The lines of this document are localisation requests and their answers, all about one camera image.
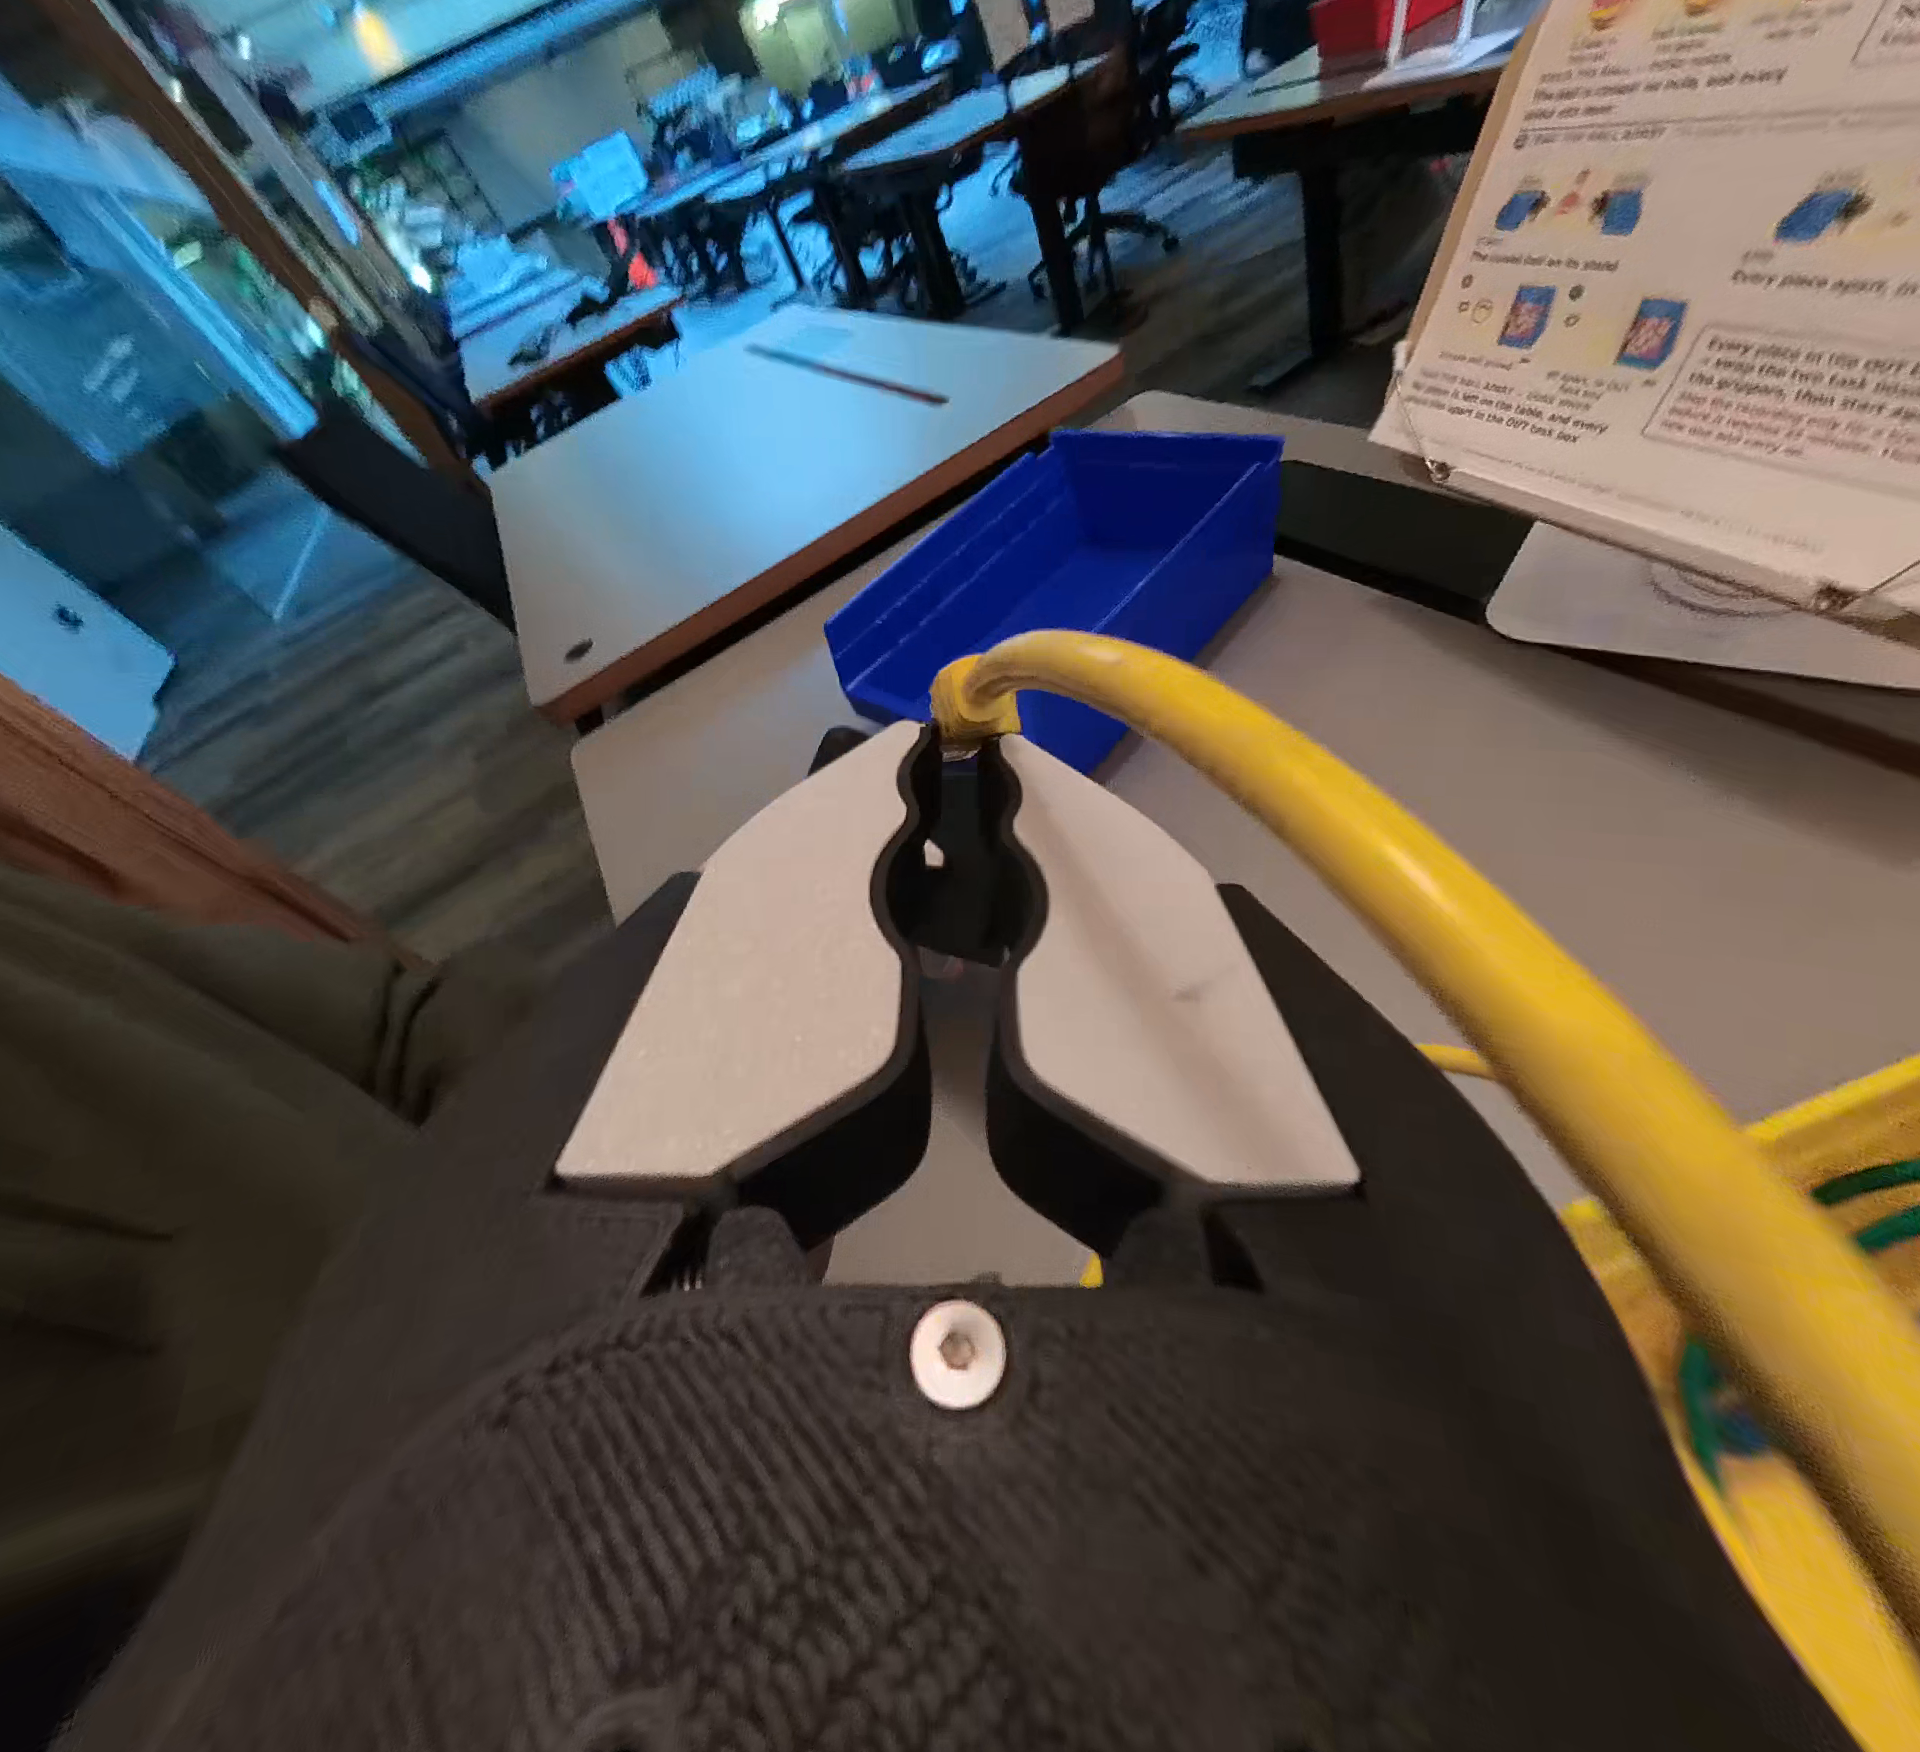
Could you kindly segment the white board stand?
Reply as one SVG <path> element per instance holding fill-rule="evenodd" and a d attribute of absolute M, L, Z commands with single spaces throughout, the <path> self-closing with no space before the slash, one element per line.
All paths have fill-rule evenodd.
<path fill-rule="evenodd" d="M 1916 693 L 1916 647 L 1538 522 L 1487 602 L 1523 645 Z"/>

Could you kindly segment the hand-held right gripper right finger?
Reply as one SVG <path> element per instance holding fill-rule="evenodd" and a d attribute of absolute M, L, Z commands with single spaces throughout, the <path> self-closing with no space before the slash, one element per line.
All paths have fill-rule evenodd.
<path fill-rule="evenodd" d="M 1089 1250 L 1159 1208 L 1354 1191 L 1358 1156 L 1202 863 L 1026 735 L 983 775 L 1003 1182 Z"/>

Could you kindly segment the instruction sheet board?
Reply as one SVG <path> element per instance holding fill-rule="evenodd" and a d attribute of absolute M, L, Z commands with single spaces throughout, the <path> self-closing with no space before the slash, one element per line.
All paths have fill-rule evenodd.
<path fill-rule="evenodd" d="M 1916 0 L 1550 0 L 1372 440 L 1704 576 L 1916 617 Z"/>

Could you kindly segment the yellow plastic bin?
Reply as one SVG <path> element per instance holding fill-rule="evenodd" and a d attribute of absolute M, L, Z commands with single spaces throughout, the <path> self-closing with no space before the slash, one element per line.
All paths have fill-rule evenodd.
<path fill-rule="evenodd" d="M 1916 1315 L 1916 1057 L 1747 1130 Z M 1698 1341 L 1615 1221 L 1561 1211 L 1740 1581 L 1863 1747 L 1916 1747 L 1916 1648 L 1825 1505 Z"/>

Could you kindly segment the black office chair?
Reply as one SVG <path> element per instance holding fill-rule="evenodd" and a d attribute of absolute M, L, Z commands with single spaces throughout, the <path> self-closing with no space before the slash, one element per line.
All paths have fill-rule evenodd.
<path fill-rule="evenodd" d="M 1104 189 L 1156 147 L 1142 72 L 1142 12 L 1134 0 L 1092 0 L 1092 22 L 1058 52 L 1077 68 L 1067 86 L 1018 135 L 1012 191 L 1023 202 L 1039 261 L 1026 276 L 1058 334 L 1073 334 L 1092 292 L 1119 298 L 1110 235 L 1129 232 L 1181 251 L 1181 232 L 1144 208 L 1110 208 Z"/>

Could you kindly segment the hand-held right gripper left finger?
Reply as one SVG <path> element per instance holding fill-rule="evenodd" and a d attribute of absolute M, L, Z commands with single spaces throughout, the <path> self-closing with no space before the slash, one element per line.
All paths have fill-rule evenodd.
<path fill-rule="evenodd" d="M 826 1243 L 910 1179 L 933 1057 L 897 873 L 931 799 L 933 733 L 899 720 L 707 858 L 557 1156 L 562 1189 L 764 1208 Z"/>

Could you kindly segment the table with black legs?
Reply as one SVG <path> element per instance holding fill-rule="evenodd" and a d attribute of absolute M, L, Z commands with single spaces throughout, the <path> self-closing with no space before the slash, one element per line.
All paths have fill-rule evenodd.
<path fill-rule="evenodd" d="M 1349 344 L 1341 172 L 1354 159 L 1470 151 L 1523 37 L 1527 27 L 1493 29 L 1383 72 L 1334 72 L 1306 52 L 1176 123 L 1181 147 L 1226 147 L 1241 179 L 1300 184 L 1306 330 L 1248 381 L 1250 395 L 1274 398 Z"/>

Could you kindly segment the blue plastic bin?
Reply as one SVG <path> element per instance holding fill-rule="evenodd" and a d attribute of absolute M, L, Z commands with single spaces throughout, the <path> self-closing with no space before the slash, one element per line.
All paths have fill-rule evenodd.
<path fill-rule="evenodd" d="M 1035 630 L 1196 660 L 1269 581 L 1284 443 L 1055 430 L 826 622 L 846 703 L 928 720 L 943 667 Z"/>

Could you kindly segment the white table with brown edge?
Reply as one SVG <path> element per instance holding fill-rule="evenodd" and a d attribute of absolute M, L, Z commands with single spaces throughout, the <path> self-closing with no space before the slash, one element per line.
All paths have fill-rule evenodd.
<path fill-rule="evenodd" d="M 575 723 L 1071 424 L 1116 342 L 780 308 L 491 473 L 531 708 Z"/>

